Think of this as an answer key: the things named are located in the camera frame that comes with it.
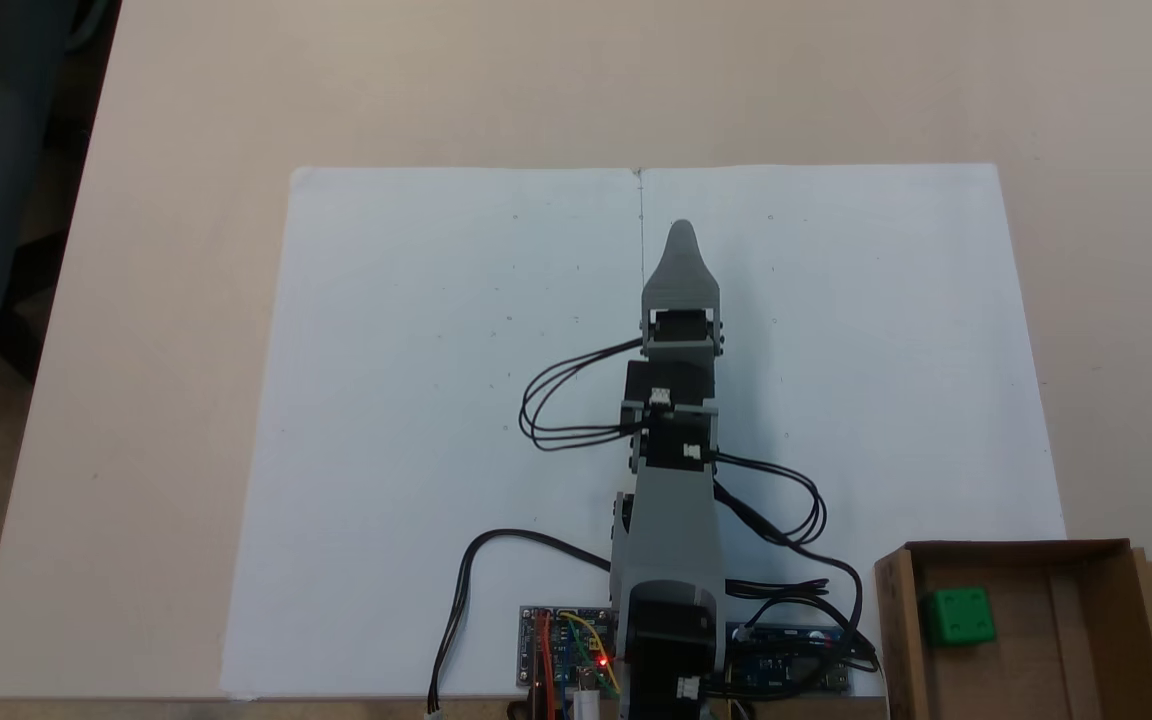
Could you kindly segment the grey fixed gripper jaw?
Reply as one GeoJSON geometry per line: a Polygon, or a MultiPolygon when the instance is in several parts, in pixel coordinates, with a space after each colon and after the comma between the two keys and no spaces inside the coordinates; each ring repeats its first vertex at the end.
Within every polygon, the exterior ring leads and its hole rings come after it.
{"type": "Polygon", "coordinates": [[[643,310],[719,310],[721,290],[690,220],[670,223],[666,247],[641,293],[643,310]]]}

